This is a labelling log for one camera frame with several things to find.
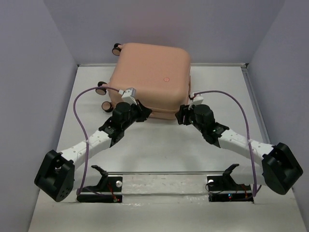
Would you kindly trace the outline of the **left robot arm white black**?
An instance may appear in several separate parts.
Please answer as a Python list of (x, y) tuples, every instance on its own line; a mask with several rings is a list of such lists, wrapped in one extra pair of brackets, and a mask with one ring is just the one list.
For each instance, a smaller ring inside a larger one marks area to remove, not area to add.
[(89, 138), (60, 152), (47, 152), (34, 184), (54, 201), (64, 200), (74, 189), (75, 171), (82, 165), (87, 168), (91, 157), (114, 146), (124, 137), (128, 127), (135, 122), (146, 121), (151, 113), (152, 110), (140, 101), (118, 103), (112, 116)]

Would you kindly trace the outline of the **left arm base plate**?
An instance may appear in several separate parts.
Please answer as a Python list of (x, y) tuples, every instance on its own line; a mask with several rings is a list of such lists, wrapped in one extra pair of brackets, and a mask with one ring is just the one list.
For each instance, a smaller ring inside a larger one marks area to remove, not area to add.
[(83, 187), (81, 193), (76, 197), (79, 203), (122, 203), (123, 177), (109, 175), (107, 171), (97, 165), (91, 168), (101, 174), (101, 178), (95, 186)]

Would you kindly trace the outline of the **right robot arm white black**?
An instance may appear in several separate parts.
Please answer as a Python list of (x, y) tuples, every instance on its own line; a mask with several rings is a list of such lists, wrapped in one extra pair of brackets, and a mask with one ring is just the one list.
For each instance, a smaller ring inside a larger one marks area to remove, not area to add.
[(250, 160), (250, 167), (234, 164), (226, 170), (222, 178), (226, 189), (234, 189), (239, 184), (267, 186), (273, 192), (285, 195), (303, 174), (288, 145), (265, 144), (246, 138), (216, 122), (207, 105), (181, 105), (175, 116), (178, 124), (193, 125), (207, 143)]

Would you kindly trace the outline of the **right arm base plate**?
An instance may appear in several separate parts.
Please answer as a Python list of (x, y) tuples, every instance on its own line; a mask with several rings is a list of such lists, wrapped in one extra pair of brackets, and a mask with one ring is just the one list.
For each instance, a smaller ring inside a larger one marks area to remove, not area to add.
[(231, 176), (237, 167), (239, 164), (232, 164), (221, 175), (207, 176), (209, 202), (254, 202), (251, 186), (237, 184)]

